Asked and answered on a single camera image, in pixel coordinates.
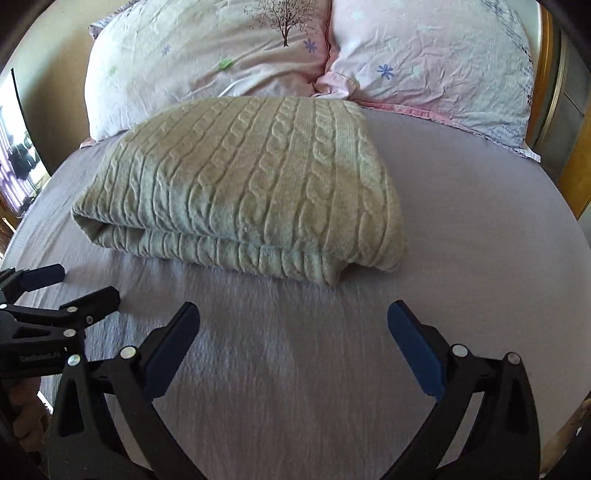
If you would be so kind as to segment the person's left hand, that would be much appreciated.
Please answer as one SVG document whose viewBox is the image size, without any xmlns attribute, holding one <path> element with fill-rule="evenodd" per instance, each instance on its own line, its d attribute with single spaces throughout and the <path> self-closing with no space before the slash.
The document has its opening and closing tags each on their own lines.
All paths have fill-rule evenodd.
<svg viewBox="0 0 591 480">
<path fill-rule="evenodd" d="M 38 397 L 41 379 L 24 379 L 9 390 L 9 399 L 20 413 L 13 422 L 13 431 L 27 453 L 39 451 L 49 425 L 48 411 Z"/>
</svg>

